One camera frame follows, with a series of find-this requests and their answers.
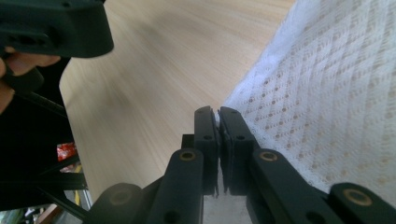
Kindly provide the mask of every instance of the light wood surface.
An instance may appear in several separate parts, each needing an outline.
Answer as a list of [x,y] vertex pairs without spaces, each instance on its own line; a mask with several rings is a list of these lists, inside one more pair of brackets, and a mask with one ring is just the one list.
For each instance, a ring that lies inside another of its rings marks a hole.
[[115,49],[73,59],[61,91],[92,198],[163,175],[193,112],[218,109],[291,0],[107,0]]

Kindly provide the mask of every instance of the white fabric with pattern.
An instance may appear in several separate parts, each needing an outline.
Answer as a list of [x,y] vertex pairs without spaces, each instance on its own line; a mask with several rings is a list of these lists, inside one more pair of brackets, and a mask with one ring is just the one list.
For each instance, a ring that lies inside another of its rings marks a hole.
[[396,206],[396,1],[298,1],[224,105],[312,185]]

